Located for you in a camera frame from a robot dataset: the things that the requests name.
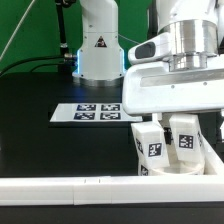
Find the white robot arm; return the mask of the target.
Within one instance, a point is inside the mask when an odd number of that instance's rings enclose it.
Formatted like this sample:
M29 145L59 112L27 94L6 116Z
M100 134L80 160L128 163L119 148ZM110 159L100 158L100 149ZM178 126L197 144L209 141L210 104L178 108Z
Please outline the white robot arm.
M124 52L115 0L80 0L83 43L73 80L123 84L130 115L219 111L224 116L224 0L154 0L154 36Z

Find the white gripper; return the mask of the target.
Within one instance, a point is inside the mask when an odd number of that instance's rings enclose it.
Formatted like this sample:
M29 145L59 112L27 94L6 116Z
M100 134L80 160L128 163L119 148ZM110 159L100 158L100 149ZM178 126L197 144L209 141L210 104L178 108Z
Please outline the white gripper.
M177 72L165 62L134 65L124 78L122 103L133 116L224 109L224 59L210 59L205 69ZM224 142L224 111L217 124ZM164 127L164 137L171 145L171 128Z

